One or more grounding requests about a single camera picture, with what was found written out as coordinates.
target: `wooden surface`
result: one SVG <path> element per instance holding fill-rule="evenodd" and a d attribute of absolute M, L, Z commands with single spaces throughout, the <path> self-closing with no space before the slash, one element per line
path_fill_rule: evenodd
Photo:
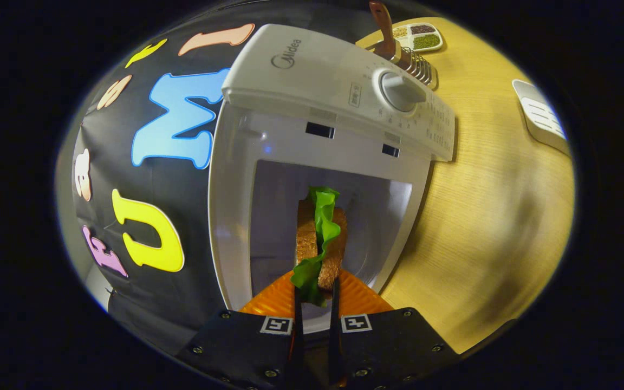
<path fill-rule="evenodd" d="M 412 306 L 463 353 L 520 316 L 564 252 L 574 211 L 570 158 L 527 131 L 510 60 L 457 24 L 429 22 L 444 45 L 423 57 L 438 72 L 435 93 L 457 117 L 453 162 L 435 162 L 424 208 L 381 292 Z M 356 44 L 381 39 L 376 31 Z"/>

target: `green lettuce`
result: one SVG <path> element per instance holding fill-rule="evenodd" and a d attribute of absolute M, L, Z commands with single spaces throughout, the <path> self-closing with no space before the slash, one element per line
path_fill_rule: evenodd
<path fill-rule="evenodd" d="M 314 222 L 317 231 L 317 247 L 321 250 L 315 257 L 302 259 L 292 269 L 293 275 L 290 277 L 290 281 L 300 289 L 300 301 L 316 304 L 321 308 L 326 308 L 327 301 L 319 291 L 317 279 L 322 269 L 322 260 L 327 255 L 329 243 L 341 233 L 341 227 L 332 222 L 334 205 L 339 195 L 340 193 L 329 187 L 310 187 L 307 200 L 311 200 L 315 205 Z"/>

